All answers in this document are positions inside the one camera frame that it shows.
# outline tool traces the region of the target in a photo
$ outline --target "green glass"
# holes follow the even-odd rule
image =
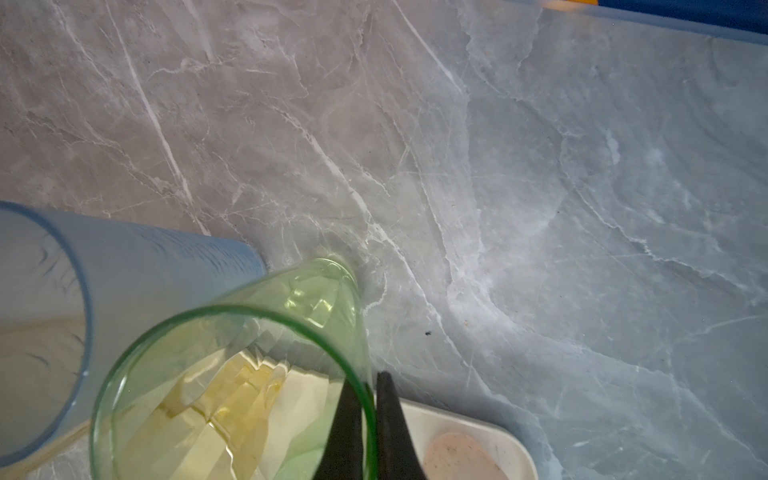
[[[373,480],[376,417],[356,279],[327,258],[273,273],[166,320],[123,354],[96,402],[92,474],[310,480],[345,378],[362,405]]]

